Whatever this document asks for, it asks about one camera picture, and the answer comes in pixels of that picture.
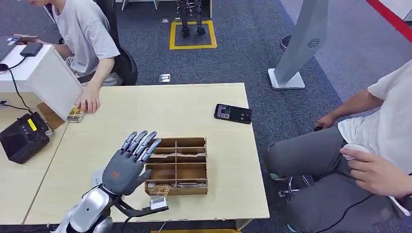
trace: wooden sorting box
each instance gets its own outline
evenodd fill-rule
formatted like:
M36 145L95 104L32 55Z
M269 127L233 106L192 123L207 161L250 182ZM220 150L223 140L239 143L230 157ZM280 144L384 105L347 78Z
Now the wooden sorting box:
M153 185L169 184L168 196L206 194L206 158L203 137L162 138L146 164L146 169L152 170L145 182L146 193L150 193Z

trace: man's knee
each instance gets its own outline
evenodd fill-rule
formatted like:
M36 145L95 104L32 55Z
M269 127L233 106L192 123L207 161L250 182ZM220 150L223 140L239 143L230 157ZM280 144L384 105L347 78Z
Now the man's knee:
M279 175L279 168L283 167L285 163L284 156L285 155L281 152L279 143L271 144L263 156L268 172Z

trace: cable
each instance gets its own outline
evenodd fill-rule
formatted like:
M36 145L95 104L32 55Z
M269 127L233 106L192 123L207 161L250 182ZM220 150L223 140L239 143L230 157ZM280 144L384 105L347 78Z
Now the cable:
M20 110L27 110L26 108L19 108L19 107L11 106L11 105L4 104L4 103L0 103L0 105L1 105L1 106L6 106L6 107L15 108L15 109L20 109Z
M16 68L17 66L21 65L21 64L24 62L24 60L26 60L26 59L27 59L27 57L24 57L19 63L17 63L16 65L14 65L14 66L12 66L12 67L9 67L8 69L14 69L14 68Z
M355 206L361 204L362 202L364 202L364 201L368 200L369 198L371 198L373 195L374 195L374 194L370 194L369 196L365 197L365 198L362 199L361 201L358 201L358 202L356 202L355 204L349 206L349 207L345 210L345 212L343 213L341 219L339 219L337 222L335 222L332 226L330 226L330 227L328 227L328 228L326 228L326 229L323 229L323 230L321 230L321 231L318 231L318 232L316 232L316 233L321 233L321 232L330 230L332 227L338 225L338 224L343 220L343 218L345 217L346 213L347 213L352 207L355 207Z
M100 184L94 186L93 188L89 189L87 192L83 193L82 198L88 193L90 192L92 189L94 189L95 187L99 186Z
M160 233L162 231L162 229L165 227L167 221L163 223L162 227L157 231L157 233Z
M21 65L26 59L27 59L27 57L24 57L19 63L17 63L16 65L14 65L14 66L12 66L12 67L8 67L6 64L2 64L2 67L1 67L1 71L7 71L7 70L8 70L8 71L10 72L10 75L12 76L12 80L13 80L13 84L14 84L14 88L15 88L15 90L16 90L16 93L17 93L17 95L20 97L20 99L21 99L21 101L23 102L23 105L26 107L26 109L14 107L14 106L11 106L11 105L8 105L8 104L2 104L2 105L3 105L3 106L12 107L12 108L16 108L16 109L20 109L20 110L27 110L27 111L29 111L29 113L33 114L33 112L31 111L30 107L27 106L26 102L24 102L23 97L21 96L20 92L18 91L17 84L16 84L16 80L15 80L14 75L13 75L13 72L12 72L12 69L13 69L13 68L16 68L17 66Z
M121 226L121 233L124 233L124 227L126 226L126 223L127 223L128 221L130 221L132 218L133 218L133 217L128 217L128 218L123 222L123 224L122 224L122 226Z

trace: yellow label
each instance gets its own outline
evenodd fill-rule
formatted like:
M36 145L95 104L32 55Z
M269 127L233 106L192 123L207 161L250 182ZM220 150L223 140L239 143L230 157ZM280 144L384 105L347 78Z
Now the yellow label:
M34 125L33 121L32 121L31 119L28 119L27 121L29 122L29 125L30 125L30 127L32 128L32 130L33 130L33 131L36 131L37 128L36 128L36 126Z

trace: red stripe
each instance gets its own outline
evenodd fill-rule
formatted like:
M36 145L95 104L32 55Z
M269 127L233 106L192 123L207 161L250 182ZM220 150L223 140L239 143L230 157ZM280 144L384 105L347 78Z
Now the red stripe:
M379 14L412 43L412 29L379 0L366 0Z

